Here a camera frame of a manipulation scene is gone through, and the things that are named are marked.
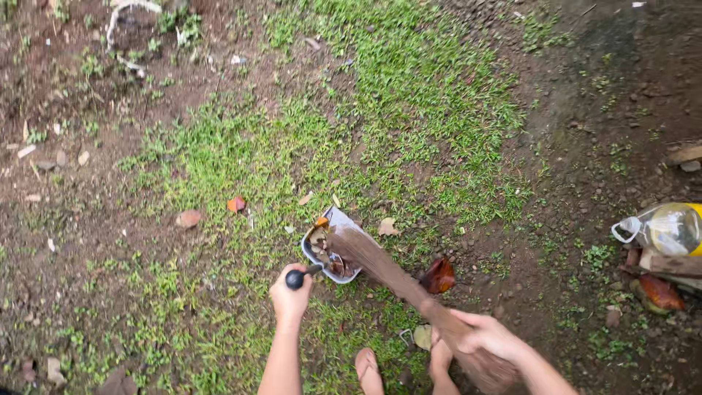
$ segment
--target flip-flop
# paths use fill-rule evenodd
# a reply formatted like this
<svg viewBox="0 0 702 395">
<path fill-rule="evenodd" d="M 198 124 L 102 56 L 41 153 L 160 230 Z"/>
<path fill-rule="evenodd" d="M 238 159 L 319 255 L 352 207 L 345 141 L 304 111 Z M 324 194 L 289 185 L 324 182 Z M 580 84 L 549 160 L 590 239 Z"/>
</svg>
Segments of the flip-flop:
<svg viewBox="0 0 702 395">
<path fill-rule="evenodd" d="M 363 389 L 364 394 L 383 395 L 385 393 L 383 389 L 383 378 L 380 377 L 378 362 L 373 350 L 366 347 L 359 351 L 358 355 L 356 355 L 355 366 L 358 381 L 361 384 L 361 389 Z"/>
</svg>

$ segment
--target plastic bottle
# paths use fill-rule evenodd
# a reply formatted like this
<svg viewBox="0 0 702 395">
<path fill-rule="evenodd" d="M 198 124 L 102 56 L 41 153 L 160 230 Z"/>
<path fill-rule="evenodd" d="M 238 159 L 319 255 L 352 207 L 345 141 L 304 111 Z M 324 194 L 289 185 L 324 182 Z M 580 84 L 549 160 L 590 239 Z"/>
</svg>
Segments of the plastic bottle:
<svg viewBox="0 0 702 395">
<path fill-rule="evenodd" d="M 617 226 L 631 237 L 623 238 Z M 668 257 L 702 256 L 702 205 L 665 203 L 655 205 L 637 216 L 630 216 L 612 226 L 612 234 L 621 242 L 636 240 L 644 248 Z"/>
</svg>

